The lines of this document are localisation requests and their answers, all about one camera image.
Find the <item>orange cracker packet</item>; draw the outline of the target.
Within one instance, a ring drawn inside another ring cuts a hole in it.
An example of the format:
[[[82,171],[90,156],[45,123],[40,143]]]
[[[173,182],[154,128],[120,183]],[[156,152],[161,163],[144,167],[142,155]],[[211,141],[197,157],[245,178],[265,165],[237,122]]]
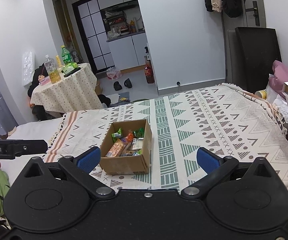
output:
[[[118,157],[123,152],[124,148],[126,147],[126,143],[120,139],[117,139],[113,146],[110,148],[108,153],[105,155],[107,158]]]

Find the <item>light green candy packet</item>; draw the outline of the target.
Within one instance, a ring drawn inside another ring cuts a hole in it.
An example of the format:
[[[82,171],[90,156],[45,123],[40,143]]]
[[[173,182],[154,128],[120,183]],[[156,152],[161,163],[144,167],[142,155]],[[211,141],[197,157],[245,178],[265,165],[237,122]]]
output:
[[[111,134],[113,142],[116,142],[118,139],[121,139],[123,137],[123,131],[122,128],[119,128],[116,132]]]

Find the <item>pink snack packet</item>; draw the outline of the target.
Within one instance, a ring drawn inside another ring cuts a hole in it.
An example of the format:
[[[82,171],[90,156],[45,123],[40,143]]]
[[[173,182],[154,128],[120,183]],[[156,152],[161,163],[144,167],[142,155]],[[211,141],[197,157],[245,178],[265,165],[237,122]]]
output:
[[[132,142],[134,139],[134,132],[129,130],[127,136],[125,137],[125,140],[127,143]]]

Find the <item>dark green candy packet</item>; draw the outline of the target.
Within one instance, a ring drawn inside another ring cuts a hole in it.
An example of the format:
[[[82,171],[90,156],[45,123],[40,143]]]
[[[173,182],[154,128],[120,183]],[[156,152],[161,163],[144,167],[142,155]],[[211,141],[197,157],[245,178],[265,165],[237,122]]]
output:
[[[135,130],[133,132],[133,135],[135,138],[143,138],[145,135],[145,129],[143,127],[141,127],[140,129]]]

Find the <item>purple wafer packet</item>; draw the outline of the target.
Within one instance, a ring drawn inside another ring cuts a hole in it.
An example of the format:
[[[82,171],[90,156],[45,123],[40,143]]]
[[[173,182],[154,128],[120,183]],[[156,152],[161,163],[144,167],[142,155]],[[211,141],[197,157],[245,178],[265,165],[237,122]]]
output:
[[[141,150],[143,147],[143,140],[144,138],[134,138],[130,149],[135,152]]]

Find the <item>patterned bed blanket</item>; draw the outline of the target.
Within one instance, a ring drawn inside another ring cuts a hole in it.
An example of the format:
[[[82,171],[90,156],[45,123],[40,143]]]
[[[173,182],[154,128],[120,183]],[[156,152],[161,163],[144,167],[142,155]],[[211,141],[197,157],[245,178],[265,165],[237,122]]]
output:
[[[222,84],[103,110],[66,113],[43,160],[78,156],[100,146],[116,121],[143,120],[152,131],[148,174],[91,175],[113,189],[183,189],[205,175],[197,149],[241,162],[269,161],[288,186],[288,141],[271,105],[240,88]]]

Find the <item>brown cardboard box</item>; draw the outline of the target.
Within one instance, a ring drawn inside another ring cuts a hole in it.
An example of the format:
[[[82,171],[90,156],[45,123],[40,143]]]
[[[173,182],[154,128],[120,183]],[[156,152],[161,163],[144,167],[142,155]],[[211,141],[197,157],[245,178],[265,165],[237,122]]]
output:
[[[143,147],[139,151],[132,151],[132,142],[127,143],[125,137],[128,131],[135,131],[143,127],[145,135],[143,140]],[[123,152],[118,157],[107,158],[108,153],[114,142],[111,134],[122,128],[123,137],[120,139],[127,145]],[[107,134],[100,146],[101,150],[101,168],[109,175],[138,175],[147,174],[151,163],[151,146],[152,146],[152,132],[151,127],[146,119],[114,122],[110,125]]]

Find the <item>round table with dotted cloth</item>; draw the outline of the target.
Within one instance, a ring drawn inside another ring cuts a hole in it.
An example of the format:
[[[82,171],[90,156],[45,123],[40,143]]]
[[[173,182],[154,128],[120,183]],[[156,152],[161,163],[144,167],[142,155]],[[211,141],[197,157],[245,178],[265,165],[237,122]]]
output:
[[[80,70],[57,83],[38,85],[32,92],[30,103],[57,113],[102,109],[95,92],[97,78],[90,64],[83,63],[79,67]]]

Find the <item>blue floor mat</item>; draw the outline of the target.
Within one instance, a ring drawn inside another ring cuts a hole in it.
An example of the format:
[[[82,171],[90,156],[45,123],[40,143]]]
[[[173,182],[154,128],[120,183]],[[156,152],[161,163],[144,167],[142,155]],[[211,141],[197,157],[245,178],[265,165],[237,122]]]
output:
[[[118,105],[121,103],[129,103],[129,92],[123,92],[123,93],[116,93],[112,95],[107,96],[111,100],[112,105]]]

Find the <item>left black slipper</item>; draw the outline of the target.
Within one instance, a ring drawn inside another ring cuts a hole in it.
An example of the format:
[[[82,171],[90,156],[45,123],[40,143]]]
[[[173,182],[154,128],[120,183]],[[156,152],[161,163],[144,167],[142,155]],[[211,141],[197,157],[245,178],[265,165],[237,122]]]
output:
[[[119,90],[123,89],[123,87],[120,85],[119,81],[114,82],[113,88],[115,89],[115,91],[119,91]]]

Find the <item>green tissue pack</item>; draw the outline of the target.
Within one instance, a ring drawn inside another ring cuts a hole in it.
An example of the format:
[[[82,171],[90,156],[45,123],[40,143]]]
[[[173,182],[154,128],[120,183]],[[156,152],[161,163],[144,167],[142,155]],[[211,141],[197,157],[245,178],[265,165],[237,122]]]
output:
[[[61,68],[61,72],[63,74],[68,74],[69,72],[73,71],[74,69],[78,68],[78,64],[75,62],[68,63]]]

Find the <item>pack of water bottles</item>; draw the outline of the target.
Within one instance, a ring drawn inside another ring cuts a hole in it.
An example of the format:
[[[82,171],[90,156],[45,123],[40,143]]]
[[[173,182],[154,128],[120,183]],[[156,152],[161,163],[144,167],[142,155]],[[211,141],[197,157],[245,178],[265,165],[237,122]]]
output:
[[[106,75],[109,80],[116,80],[122,76],[122,73],[116,67],[110,67],[107,69]]]

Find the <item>yellow oil bottle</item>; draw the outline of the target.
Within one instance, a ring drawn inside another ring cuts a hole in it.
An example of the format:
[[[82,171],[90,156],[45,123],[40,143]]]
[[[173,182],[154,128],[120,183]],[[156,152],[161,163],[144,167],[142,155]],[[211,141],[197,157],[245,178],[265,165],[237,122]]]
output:
[[[52,84],[57,83],[58,81],[61,80],[55,61],[54,59],[49,57],[49,55],[45,56],[44,66],[47,70],[47,73],[50,77],[50,81]]]

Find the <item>white kitchen cabinet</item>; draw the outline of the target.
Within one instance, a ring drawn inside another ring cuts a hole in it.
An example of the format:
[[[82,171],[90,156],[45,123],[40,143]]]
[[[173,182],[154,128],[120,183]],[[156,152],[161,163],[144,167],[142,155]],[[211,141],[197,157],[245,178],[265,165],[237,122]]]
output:
[[[119,70],[145,64],[147,36],[144,31],[107,41],[115,67]]]

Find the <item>black spray bottle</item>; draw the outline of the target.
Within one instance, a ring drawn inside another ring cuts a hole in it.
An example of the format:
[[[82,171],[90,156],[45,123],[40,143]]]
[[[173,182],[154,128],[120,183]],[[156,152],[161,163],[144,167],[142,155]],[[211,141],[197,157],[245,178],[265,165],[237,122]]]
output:
[[[147,59],[148,61],[151,61],[151,56],[150,56],[150,54],[149,54],[149,49],[148,49],[147,46],[145,46],[145,54],[146,54],[146,59]]]

